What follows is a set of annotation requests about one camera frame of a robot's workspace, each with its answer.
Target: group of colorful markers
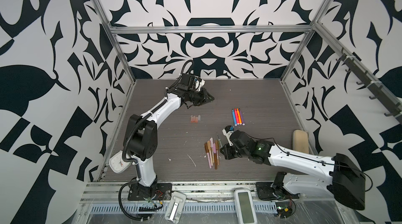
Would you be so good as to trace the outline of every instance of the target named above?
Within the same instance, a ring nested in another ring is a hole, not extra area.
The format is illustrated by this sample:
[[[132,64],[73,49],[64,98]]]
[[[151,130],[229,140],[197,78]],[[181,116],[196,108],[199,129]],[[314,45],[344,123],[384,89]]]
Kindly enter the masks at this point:
[[[246,125],[244,123],[243,113],[239,108],[232,109],[232,116],[233,116],[234,126]]]
[[[207,153],[207,156],[208,156],[209,168],[211,168],[215,165],[215,169],[218,169],[218,165],[219,165],[218,141],[215,141],[215,143],[214,143],[214,139],[210,138],[209,141],[207,141],[204,144],[204,147],[205,147],[205,152]]]

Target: plastic sheet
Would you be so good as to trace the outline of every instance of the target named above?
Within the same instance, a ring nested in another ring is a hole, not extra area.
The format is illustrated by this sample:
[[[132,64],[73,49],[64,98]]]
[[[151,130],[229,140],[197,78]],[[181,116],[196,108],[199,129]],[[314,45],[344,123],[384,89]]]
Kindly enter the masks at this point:
[[[287,205],[287,201],[277,202],[277,206]],[[344,210],[345,216],[340,211],[334,200],[295,200],[296,211],[287,219],[281,219],[274,214],[256,213],[258,223],[266,224],[339,224],[345,223],[344,219],[354,223],[353,211],[348,213]],[[87,222],[88,224],[136,224],[140,221],[133,221],[121,213],[118,214],[103,214],[91,213]],[[156,213],[152,218],[144,223],[149,224],[171,224],[170,221],[164,219],[164,214]],[[180,218],[180,224],[233,224],[238,223],[235,213],[219,213],[219,214],[183,214]]]

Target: wood grain surface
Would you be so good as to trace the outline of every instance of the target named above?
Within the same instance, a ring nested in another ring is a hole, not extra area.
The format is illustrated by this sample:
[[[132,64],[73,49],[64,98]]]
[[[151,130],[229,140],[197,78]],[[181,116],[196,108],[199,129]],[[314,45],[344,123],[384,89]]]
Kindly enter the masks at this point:
[[[124,117],[112,155],[123,150],[123,138],[128,118],[148,111],[164,96],[164,88],[173,80],[140,79]],[[215,100],[203,106],[185,106],[174,111],[158,129],[158,148],[153,155],[153,167],[158,180],[257,180],[274,179],[278,171],[300,174],[277,166],[258,165],[247,158],[225,160],[220,154],[220,166],[210,169],[204,143],[225,126],[233,125],[232,109],[240,108],[245,126],[235,129],[256,138],[275,138],[279,145],[291,148],[293,131],[299,129],[284,90],[277,79],[206,80],[207,91]],[[192,115],[201,115],[201,121],[190,123]],[[104,181],[129,181],[136,176],[131,166],[121,174],[106,172]]]

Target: white handheld device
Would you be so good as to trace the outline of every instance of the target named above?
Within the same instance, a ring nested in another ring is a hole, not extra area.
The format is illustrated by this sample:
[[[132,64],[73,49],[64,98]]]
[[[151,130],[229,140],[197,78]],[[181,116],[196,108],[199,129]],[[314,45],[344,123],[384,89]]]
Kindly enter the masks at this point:
[[[234,191],[234,204],[236,206],[237,220],[239,224],[257,224],[253,198],[248,189]]]

